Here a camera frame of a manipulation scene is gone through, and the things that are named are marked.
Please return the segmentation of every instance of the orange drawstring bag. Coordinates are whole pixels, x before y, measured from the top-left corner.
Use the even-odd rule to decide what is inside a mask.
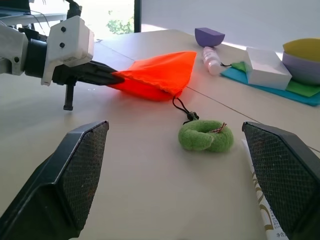
[[[196,55],[183,51],[135,61],[129,69],[112,73],[125,81],[109,87],[148,100],[171,100],[187,86]]]

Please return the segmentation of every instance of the mesh pad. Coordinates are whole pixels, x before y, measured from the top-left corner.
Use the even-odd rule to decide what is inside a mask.
[[[289,236],[317,194],[317,182],[280,137],[251,125],[244,132],[259,185]]]
[[[108,126],[88,132],[76,148],[61,177],[62,191],[76,228],[82,230],[98,187]]]

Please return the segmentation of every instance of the green ring toy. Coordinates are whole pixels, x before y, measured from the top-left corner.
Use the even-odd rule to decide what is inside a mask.
[[[234,143],[234,136],[225,123],[214,120],[193,120],[182,126],[178,139],[186,150],[226,152]]]

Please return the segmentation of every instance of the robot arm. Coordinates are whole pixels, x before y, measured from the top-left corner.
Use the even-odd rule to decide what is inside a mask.
[[[68,18],[51,27],[46,41],[29,29],[20,32],[0,24],[0,74],[8,73],[41,78],[66,85],[64,109],[73,109],[74,86],[77,81],[94,85],[111,85],[124,81],[111,73],[115,69],[95,61],[94,34],[79,15],[78,5],[70,3]]]

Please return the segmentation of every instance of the blue mat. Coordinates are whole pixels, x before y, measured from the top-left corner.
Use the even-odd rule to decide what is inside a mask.
[[[249,86],[254,87],[256,89],[261,89],[263,91],[266,91],[266,92],[269,92],[272,94],[276,94],[281,97],[297,101],[299,103],[308,104],[311,106],[320,105],[320,92],[311,96],[311,97],[305,97],[305,96],[301,96],[299,94],[296,94],[296,93],[293,93],[290,91],[283,91],[283,90],[278,90],[278,89],[265,87],[265,86],[251,85],[251,84],[248,84],[248,79],[247,79],[246,73],[243,71],[240,71],[234,67],[230,67],[227,70],[223,71],[221,73],[221,75],[224,77],[227,77],[229,79],[235,80],[237,82],[249,85]]]

